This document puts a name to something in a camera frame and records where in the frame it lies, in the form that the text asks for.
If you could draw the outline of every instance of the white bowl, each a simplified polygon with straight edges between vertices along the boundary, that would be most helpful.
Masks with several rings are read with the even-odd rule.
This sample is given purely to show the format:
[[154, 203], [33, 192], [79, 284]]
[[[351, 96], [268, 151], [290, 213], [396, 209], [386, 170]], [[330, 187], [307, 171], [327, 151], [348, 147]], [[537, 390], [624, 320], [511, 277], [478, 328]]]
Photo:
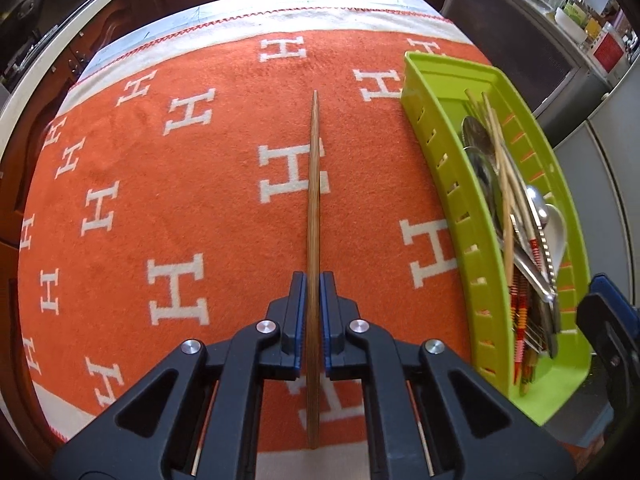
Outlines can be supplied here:
[[560, 7], [556, 9], [556, 23], [575, 43], [581, 44], [587, 39], [587, 33], [584, 32], [574, 20], [569, 18]]

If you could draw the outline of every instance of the metal bolt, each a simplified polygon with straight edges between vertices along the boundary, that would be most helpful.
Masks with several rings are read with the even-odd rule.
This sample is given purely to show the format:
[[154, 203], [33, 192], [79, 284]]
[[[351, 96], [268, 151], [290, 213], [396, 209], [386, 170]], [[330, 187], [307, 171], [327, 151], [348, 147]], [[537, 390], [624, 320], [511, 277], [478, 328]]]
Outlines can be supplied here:
[[202, 345], [200, 344], [200, 341], [196, 339], [187, 339], [187, 341], [180, 345], [180, 350], [188, 355], [197, 354], [201, 348]]
[[442, 354], [444, 352], [444, 343], [439, 339], [429, 339], [424, 344], [424, 349], [430, 354]]
[[276, 324], [269, 319], [263, 319], [255, 326], [255, 329], [263, 334], [270, 334], [276, 330]]
[[357, 334], [362, 334], [369, 330], [369, 323], [364, 321], [364, 319], [354, 319], [349, 323], [349, 328]]

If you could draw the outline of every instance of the orange blanket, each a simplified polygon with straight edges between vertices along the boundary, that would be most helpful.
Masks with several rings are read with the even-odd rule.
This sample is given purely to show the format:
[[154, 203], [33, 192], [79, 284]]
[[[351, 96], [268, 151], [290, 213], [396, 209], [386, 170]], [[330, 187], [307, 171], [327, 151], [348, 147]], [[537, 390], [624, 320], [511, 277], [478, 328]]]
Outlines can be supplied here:
[[[274, 32], [130, 67], [57, 118], [18, 282], [55, 431], [71, 437], [181, 341], [229, 338], [286, 296], [306, 266], [314, 89], [321, 269], [396, 338], [437, 337], [469, 359], [446, 220], [398, 98], [403, 54], [425, 44], [486, 62], [471, 44], [404, 32]], [[359, 386], [322, 387], [322, 446], [362, 442]], [[266, 385], [260, 452], [305, 447], [304, 399], [303, 378]]]

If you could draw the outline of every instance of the lime green tray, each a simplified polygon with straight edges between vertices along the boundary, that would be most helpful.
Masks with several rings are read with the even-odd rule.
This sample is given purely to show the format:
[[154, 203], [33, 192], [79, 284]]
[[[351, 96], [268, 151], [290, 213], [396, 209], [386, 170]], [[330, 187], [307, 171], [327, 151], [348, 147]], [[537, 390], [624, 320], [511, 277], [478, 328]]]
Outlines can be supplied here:
[[[558, 161], [522, 97], [497, 68], [419, 52], [407, 52], [404, 61], [401, 103], [447, 216], [465, 291], [473, 364], [511, 402], [544, 424], [584, 381], [591, 363], [590, 345], [575, 324], [590, 273], [578, 215]], [[514, 340], [502, 255], [458, 137], [463, 119], [471, 115], [466, 89], [478, 100], [487, 93], [524, 180], [562, 212], [568, 231], [558, 270], [558, 355], [539, 360], [526, 395], [513, 385]]]

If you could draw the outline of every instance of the triangular cutout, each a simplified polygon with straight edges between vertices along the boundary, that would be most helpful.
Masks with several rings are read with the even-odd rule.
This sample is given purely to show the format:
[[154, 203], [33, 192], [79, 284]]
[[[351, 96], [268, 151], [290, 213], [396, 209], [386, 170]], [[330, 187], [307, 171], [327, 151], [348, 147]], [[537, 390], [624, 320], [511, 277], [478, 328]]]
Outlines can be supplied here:
[[484, 438], [511, 423], [509, 416], [465, 374], [458, 370], [450, 372], [449, 380], [474, 437]]
[[155, 432], [169, 394], [178, 378], [176, 370], [169, 370], [122, 410], [116, 424], [136, 435], [149, 438]]

